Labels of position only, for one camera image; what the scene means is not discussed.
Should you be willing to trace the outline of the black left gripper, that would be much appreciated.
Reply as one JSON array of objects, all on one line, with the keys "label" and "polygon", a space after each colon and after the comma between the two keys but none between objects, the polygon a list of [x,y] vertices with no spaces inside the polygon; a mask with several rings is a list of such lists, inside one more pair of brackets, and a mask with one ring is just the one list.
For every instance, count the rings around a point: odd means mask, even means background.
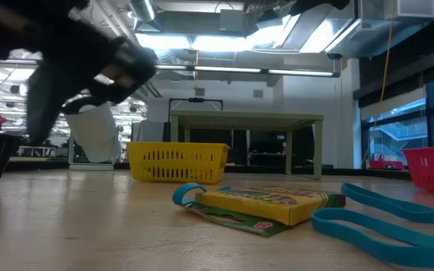
[{"label": "black left gripper", "polygon": [[26,127],[30,141],[46,141],[69,94],[106,91],[95,77],[106,66],[105,37],[33,38],[43,60],[28,80]]}]

